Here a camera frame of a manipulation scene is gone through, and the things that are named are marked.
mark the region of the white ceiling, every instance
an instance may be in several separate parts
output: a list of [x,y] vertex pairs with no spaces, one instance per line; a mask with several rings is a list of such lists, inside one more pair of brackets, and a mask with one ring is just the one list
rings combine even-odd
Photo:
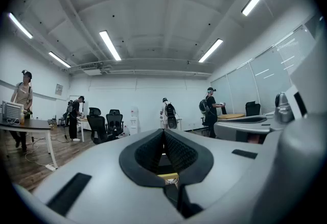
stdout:
[[[100,31],[107,30],[125,69],[135,68],[131,59],[137,60],[142,69],[152,69],[161,63],[160,69],[174,70],[179,67],[183,70],[180,63],[190,60],[192,70],[211,73],[216,67],[214,64],[227,61],[241,51],[280,16],[292,0],[261,1],[246,17],[241,10],[247,2],[14,0],[9,11],[33,34],[34,41],[29,44],[38,48],[38,52],[44,51],[48,58],[47,52],[53,51],[71,66],[109,60],[114,69],[120,69],[122,64],[113,60],[99,35]],[[203,52],[217,38],[221,38],[223,44],[206,63],[198,64]],[[180,61],[172,66],[171,61],[161,62],[161,59]]]

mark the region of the shoe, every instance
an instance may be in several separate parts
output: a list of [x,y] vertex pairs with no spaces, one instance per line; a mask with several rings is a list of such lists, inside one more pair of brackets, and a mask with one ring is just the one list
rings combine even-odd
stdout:
[[20,145],[20,140],[16,140],[16,148],[18,148],[19,147],[19,145]]

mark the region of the mesh office chair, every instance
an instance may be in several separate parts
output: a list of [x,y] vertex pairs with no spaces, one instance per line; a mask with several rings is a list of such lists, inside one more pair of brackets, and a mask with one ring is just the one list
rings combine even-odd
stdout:
[[260,104],[254,102],[248,102],[245,104],[246,116],[255,116],[260,114]]
[[119,110],[110,110],[106,115],[107,118],[107,132],[118,136],[124,131],[123,115],[120,114]]
[[100,144],[103,142],[115,140],[115,136],[113,134],[107,134],[105,129],[105,119],[100,116],[101,111],[98,108],[89,108],[90,113],[86,117],[88,124],[91,127],[92,134],[91,139],[95,144]]

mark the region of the man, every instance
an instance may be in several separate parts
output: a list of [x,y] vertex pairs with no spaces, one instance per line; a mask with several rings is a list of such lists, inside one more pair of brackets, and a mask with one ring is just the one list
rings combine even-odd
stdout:
[[215,131],[214,131],[214,125],[217,122],[217,109],[216,108],[222,108],[225,107],[224,105],[218,105],[216,104],[215,98],[213,97],[214,90],[212,87],[209,87],[207,90],[207,96],[205,97],[206,104],[210,108],[210,111],[205,117],[205,122],[208,123],[209,126],[209,137],[210,138],[215,138]]
[[[29,71],[23,71],[23,74],[22,83],[16,84],[16,89],[11,96],[11,102],[15,101],[15,103],[23,104],[24,110],[28,111],[33,102],[33,90],[29,85],[32,79],[32,74]],[[10,131],[10,133],[16,141],[16,148],[19,147],[19,143],[21,142],[22,151],[23,153],[26,153],[26,132],[20,132],[20,136],[18,136],[15,131]]]
[[168,129],[168,117],[166,115],[166,106],[168,105],[168,100],[167,98],[162,99],[162,106],[160,110],[160,119],[162,123],[162,128],[163,129]]
[[69,137],[71,140],[79,141],[77,138],[77,116],[82,114],[79,112],[80,103],[84,102],[84,97],[80,96],[73,102],[73,110],[69,114]]

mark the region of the floor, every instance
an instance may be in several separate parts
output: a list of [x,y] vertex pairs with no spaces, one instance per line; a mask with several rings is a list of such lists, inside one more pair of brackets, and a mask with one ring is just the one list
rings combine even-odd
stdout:
[[[197,135],[205,134],[201,130],[192,131],[190,133]],[[84,131],[85,142],[67,142],[64,134],[65,132],[62,127],[58,127],[51,131],[52,147],[59,167],[95,145],[91,140],[90,131]],[[32,136],[35,139],[34,145],[32,143]],[[52,164],[51,156],[48,154],[46,149],[45,139],[42,138],[44,138],[44,135],[35,133],[29,133],[29,135],[26,136],[28,151],[26,158],[43,165]],[[13,183],[21,185],[28,191],[33,191],[33,189],[35,189],[52,172],[43,165],[29,162],[25,158],[25,154],[22,153],[21,147],[16,148],[15,144],[16,142],[9,132],[1,131],[0,156],[9,177]]]

